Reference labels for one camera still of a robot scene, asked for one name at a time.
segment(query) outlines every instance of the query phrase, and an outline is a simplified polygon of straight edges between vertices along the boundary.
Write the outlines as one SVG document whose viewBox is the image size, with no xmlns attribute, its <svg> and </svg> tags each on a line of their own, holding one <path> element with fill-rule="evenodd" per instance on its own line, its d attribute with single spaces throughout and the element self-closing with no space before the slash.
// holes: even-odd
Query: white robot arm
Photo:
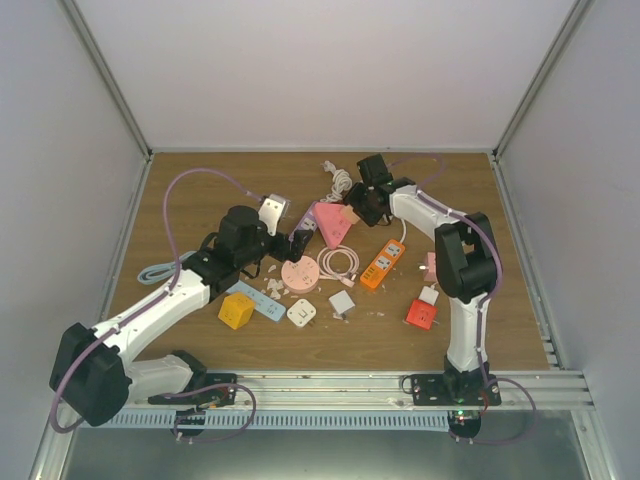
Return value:
<svg viewBox="0 0 640 480">
<path fill-rule="evenodd" d="M 71 326 L 60 342 L 49 381 L 51 388 L 57 390 L 76 365 L 63 385 L 62 398 L 90 425 L 98 426 L 127 403 L 207 386 L 203 383 L 206 368 L 186 352 L 174 352 L 159 360 L 134 360 L 176 322 L 233 286 L 241 272 L 255 278 L 266 255 L 280 261 L 298 261 L 312 232 L 296 231 L 292 241 L 277 232 L 287 207 L 288 202 L 277 195 L 264 199 L 259 211 L 232 207 L 221 220 L 219 231 L 210 234 L 183 262 L 177 279 L 172 278 L 91 329 L 79 323 Z M 250 265 L 257 267 L 254 275 L 245 270 Z M 103 341 L 95 346 L 100 338 Z M 78 364 L 77 359 L 90 345 L 95 348 Z"/>
<path fill-rule="evenodd" d="M 438 378 L 428 378 L 424 385 L 420 384 L 421 379 L 412 376 L 413 390 L 422 392 L 414 395 L 414 403 L 477 402 L 478 392 L 486 390 L 485 377 L 493 378 L 488 373 L 484 345 L 489 294 L 498 278 L 489 219 L 482 213 L 465 215 L 452 210 L 421 191 L 413 181 L 394 179 L 381 155 L 361 160 L 358 169 L 362 182 L 353 185 L 344 203 L 351 205 L 369 226 L 394 216 L 434 240 L 438 283 L 450 298 L 451 341 L 444 373 Z M 471 251 L 465 251 L 463 244 L 472 246 Z M 490 398 L 492 404 L 499 401 Z"/>
<path fill-rule="evenodd" d="M 391 214 L 397 218 L 406 220 L 418 230 L 435 240 L 435 230 L 444 224 L 457 222 L 450 213 L 452 210 L 430 198 L 415 185 L 407 185 L 398 188 L 390 195 Z M 479 365 L 476 346 L 478 304 L 486 294 L 479 294 L 465 303 L 460 298 L 449 297 L 451 306 L 451 340 L 447 350 L 447 359 L 451 366 L 460 372 L 473 371 Z M 482 304 L 482 331 L 484 332 L 487 321 L 489 302 Z M 484 347 L 484 334 L 479 346 L 482 361 L 487 360 Z"/>
</svg>

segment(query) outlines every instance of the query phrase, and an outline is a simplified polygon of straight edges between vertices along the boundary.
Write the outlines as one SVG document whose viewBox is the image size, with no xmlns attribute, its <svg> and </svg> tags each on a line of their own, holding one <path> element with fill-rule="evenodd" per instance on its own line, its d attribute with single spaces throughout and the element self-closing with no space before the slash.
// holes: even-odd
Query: pink power strip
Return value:
<svg viewBox="0 0 640 480">
<path fill-rule="evenodd" d="M 327 247 L 331 250 L 335 250 L 342 243 L 351 228 L 351 222 L 340 213 L 343 208 L 344 205 L 338 203 L 318 202 L 313 206 L 313 216 Z"/>
</svg>

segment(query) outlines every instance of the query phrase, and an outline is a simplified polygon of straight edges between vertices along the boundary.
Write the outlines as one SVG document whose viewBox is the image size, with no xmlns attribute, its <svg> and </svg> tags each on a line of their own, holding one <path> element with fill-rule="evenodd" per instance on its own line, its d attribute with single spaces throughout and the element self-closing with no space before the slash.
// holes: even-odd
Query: gray wall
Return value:
<svg viewBox="0 0 640 480">
<path fill-rule="evenodd" d="M 573 0 L 78 0 L 156 150 L 493 147 Z"/>
<path fill-rule="evenodd" d="M 142 156 L 53 0 L 0 15 L 0 477 L 27 478 L 60 334 L 97 319 Z"/>
<path fill-rule="evenodd" d="M 640 2 L 596 1 L 504 162 L 569 366 L 640 468 Z"/>
</svg>

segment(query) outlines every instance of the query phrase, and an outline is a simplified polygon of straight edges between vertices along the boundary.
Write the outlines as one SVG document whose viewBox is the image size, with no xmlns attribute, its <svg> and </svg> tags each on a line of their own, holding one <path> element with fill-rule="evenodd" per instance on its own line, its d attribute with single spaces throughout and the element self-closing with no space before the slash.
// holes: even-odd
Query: white plug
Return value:
<svg viewBox="0 0 640 480">
<path fill-rule="evenodd" d="M 331 304 L 335 312 L 342 318 L 344 318 L 347 312 L 349 312 L 356 306 L 346 290 L 342 290 L 341 292 L 330 296 L 329 303 Z"/>
<path fill-rule="evenodd" d="M 420 292 L 418 300 L 422 300 L 424 303 L 428 303 L 429 305 L 433 305 L 435 307 L 436 300 L 438 300 L 438 295 L 440 295 L 440 292 L 436 289 L 430 287 L 422 287 L 422 292 Z"/>
<path fill-rule="evenodd" d="M 304 327 L 316 316 L 316 307 L 301 298 L 287 310 L 287 317 L 298 327 Z"/>
</svg>

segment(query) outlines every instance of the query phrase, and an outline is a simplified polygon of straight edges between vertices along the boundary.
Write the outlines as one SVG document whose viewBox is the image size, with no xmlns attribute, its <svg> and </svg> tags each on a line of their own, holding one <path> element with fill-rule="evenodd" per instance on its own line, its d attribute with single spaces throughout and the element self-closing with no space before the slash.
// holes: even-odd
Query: wooden surface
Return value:
<svg viewBox="0 0 640 480">
<path fill-rule="evenodd" d="M 358 153 L 264 153 L 264 154 L 159 154 L 151 167 L 136 218 L 125 262 L 120 274 L 111 315 L 124 310 L 156 287 L 136 281 L 145 266 L 167 262 L 171 254 L 164 233 L 161 205 L 169 182 L 193 167 L 212 167 L 231 174 L 250 190 L 265 195 L 277 193 L 292 201 L 280 230 L 290 231 L 313 200 L 330 188 L 331 176 L 321 167 L 324 160 L 347 169 L 357 179 L 356 162 L 367 156 Z M 385 155 L 388 161 L 407 154 Z M 491 220 L 504 265 L 504 286 L 489 309 L 487 351 L 495 369 L 548 368 L 540 334 L 513 241 L 502 210 L 486 156 L 480 154 L 445 155 L 446 172 L 426 187 L 436 199 L 456 209 L 482 211 Z M 415 181 L 434 173 L 433 159 L 417 158 L 394 169 L 396 176 Z M 170 221 L 180 252 L 195 250 L 204 236 L 217 231 L 228 208 L 237 204 L 257 206 L 249 197 L 225 180 L 206 174 L 185 177 L 174 189 L 170 202 Z M 360 222 L 348 233 L 345 245 L 355 249 L 362 271 L 391 237 L 399 239 L 402 226 L 369 228 Z M 304 295 L 318 310 L 315 325 L 298 328 L 286 316 L 272 322 L 255 312 L 251 321 L 238 331 L 217 318 L 222 299 L 192 313 L 154 341 L 141 358 L 157 358 L 174 349 L 184 349 L 211 368 L 256 369 L 374 369 L 437 370 L 449 344 L 449 302 L 440 295 L 437 307 L 439 325 L 423 331 L 402 322 L 411 301 L 423 286 L 418 269 L 433 243 L 409 226 L 407 251 L 375 293 L 356 284 L 349 294 L 356 309 L 347 322 L 336 320 L 328 297 L 344 287 L 336 281 L 321 281 L 320 289 Z M 324 246 L 317 232 L 307 252 L 314 257 Z M 334 266 L 339 269 L 341 260 Z M 266 288 L 265 277 L 279 278 L 279 266 L 265 259 L 262 274 L 250 281 L 258 290 Z M 287 308 L 296 301 L 291 295 L 280 300 Z"/>
</svg>

